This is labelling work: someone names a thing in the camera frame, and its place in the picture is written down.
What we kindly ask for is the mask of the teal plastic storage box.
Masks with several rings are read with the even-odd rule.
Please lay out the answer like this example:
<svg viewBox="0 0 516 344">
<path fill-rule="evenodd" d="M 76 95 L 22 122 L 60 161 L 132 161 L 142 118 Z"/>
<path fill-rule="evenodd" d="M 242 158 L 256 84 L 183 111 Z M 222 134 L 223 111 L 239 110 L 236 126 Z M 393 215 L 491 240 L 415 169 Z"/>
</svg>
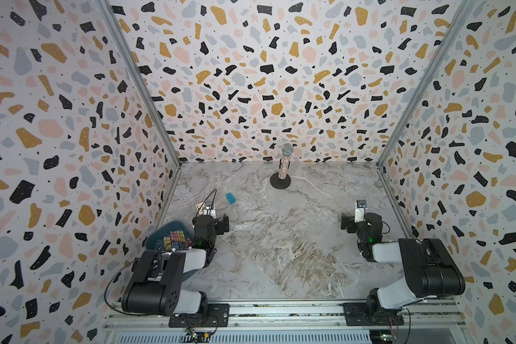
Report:
<svg viewBox="0 0 516 344">
<path fill-rule="evenodd" d="M 193 237 L 183 222 L 173 221 L 153 232 L 146 239 L 145 248 L 162 252 L 171 252 L 172 249 L 187 249 L 193 245 Z"/>
</svg>

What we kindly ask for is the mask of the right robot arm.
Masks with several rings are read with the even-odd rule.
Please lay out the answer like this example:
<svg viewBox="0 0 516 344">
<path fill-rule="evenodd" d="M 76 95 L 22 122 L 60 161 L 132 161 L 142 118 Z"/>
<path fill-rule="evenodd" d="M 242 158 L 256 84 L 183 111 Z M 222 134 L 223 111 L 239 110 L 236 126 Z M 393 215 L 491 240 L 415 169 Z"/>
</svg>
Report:
<svg viewBox="0 0 516 344">
<path fill-rule="evenodd" d="M 386 223 L 374 213 L 358 209 L 341 216 L 341 229 L 357 235 L 361 256 L 368 262 L 400 263 L 404 276 L 392 284 L 373 289 L 366 298 L 365 313 L 400 311 L 427 298 L 462 295 L 465 279 L 440 239 L 409 239 L 384 242 Z"/>
</svg>

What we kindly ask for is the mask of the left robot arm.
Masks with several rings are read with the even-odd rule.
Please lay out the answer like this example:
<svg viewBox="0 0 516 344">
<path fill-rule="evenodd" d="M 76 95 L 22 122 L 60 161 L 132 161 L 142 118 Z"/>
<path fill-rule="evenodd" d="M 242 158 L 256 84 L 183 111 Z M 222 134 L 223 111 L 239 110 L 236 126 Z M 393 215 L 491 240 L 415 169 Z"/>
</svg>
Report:
<svg viewBox="0 0 516 344">
<path fill-rule="evenodd" d="M 195 315 L 209 313 L 205 292 L 182 288 L 183 276 L 208 267 L 216 254 L 216 238 L 230 230 L 229 216 L 208 214 L 193 220 L 194 245 L 171 252 L 147 250 L 136 262 L 121 298 L 121 310 L 135 315 Z"/>
</svg>

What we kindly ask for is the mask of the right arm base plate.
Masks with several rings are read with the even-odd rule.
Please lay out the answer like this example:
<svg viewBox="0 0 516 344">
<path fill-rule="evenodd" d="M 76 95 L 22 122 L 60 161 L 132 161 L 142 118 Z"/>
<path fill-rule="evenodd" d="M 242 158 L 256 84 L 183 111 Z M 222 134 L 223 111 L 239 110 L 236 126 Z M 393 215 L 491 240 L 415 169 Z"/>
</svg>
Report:
<svg viewBox="0 0 516 344">
<path fill-rule="evenodd" d="M 404 324 L 404 318 L 398 310 L 374 308 L 365 302 L 346 302 L 342 304 L 342 307 L 347 326 L 400 326 Z"/>
</svg>

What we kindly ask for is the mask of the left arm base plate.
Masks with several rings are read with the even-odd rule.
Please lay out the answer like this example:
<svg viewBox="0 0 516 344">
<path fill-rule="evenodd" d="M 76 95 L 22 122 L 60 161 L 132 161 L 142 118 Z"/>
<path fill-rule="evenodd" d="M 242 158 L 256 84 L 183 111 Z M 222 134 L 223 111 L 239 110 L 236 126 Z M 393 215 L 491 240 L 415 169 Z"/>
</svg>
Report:
<svg viewBox="0 0 516 344">
<path fill-rule="evenodd" d="M 229 303 L 209 304 L 196 314 L 176 314 L 170 317 L 169 328 L 226 328 L 229 311 Z"/>
</svg>

